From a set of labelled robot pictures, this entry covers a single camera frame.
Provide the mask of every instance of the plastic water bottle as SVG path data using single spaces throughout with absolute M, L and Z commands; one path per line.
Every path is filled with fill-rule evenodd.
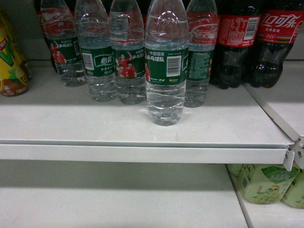
M 134 105 L 146 99 L 143 17 L 136 0 L 113 0 L 110 34 L 117 96 Z
M 77 0 L 76 28 L 85 77 L 93 100 L 116 98 L 109 20 L 100 0 Z
M 147 101 L 158 125 L 176 124 L 184 107 L 189 26 L 181 0 L 154 0 L 147 21 Z
M 191 0 L 186 13 L 190 44 L 185 106 L 195 108 L 206 98 L 219 20 L 214 0 Z
M 41 0 L 43 25 L 57 72 L 65 86 L 86 83 L 74 18 L 64 0 Z

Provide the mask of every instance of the bottle base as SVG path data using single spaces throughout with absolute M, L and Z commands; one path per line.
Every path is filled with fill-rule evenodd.
M 205 101 L 196 101 L 194 99 L 186 99 L 184 102 L 184 106 L 187 108 L 198 108 L 204 104 Z
M 86 83 L 85 79 L 86 79 L 85 77 L 73 77 L 73 78 L 61 77 L 61 82 L 66 87 L 78 87 Z
M 136 105 L 146 100 L 145 95 L 117 94 L 118 99 L 125 105 Z
M 94 94 L 91 94 L 91 98 L 93 101 L 96 101 L 96 102 L 109 102 L 109 101 L 112 101 L 116 98 L 116 95 L 94 95 Z
M 149 115 L 150 115 L 152 122 L 154 122 L 155 124 L 157 124 L 159 126 L 172 126 L 172 125 L 175 125 L 180 120 L 180 117 L 177 115 L 158 116 L 158 115 L 154 115 L 152 113 L 149 113 Z

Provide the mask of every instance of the white shelf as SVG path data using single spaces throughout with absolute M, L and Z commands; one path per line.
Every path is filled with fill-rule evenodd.
M 283 73 L 272 88 L 253 88 L 248 92 L 294 141 L 304 138 L 304 61 L 284 62 Z
M 246 201 L 237 188 L 237 178 L 232 176 L 237 198 L 249 228 L 304 228 L 304 210 L 294 209 L 283 202 L 258 205 Z
M 2 228 L 247 228 L 225 165 L 0 161 Z
M 161 127 L 146 102 L 97 103 L 86 85 L 64 87 L 51 67 L 34 70 L 27 93 L 0 96 L 0 159 L 282 164 L 291 143 L 243 86 L 211 85 L 204 106 Z

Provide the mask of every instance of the athlete photo on label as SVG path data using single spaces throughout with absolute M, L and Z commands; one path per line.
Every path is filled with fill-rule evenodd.
M 118 77 L 135 78 L 145 75 L 144 49 L 139 50 L 114 50 L 115 73 Z

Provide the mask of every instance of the coca-cola bottle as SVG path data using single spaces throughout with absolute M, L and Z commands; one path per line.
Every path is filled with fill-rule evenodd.
M 244 58 L 254 44 L 262 16 L 261 1 L 226 1 L 222 8 L 211 71 L 211 83 L 218 84 L 221 89 L 241 84 Z
M 247 61 L 244 81 L 253 87 L 273 87 L 294 45 L 304 19 L 304 0 L 269 0 Z

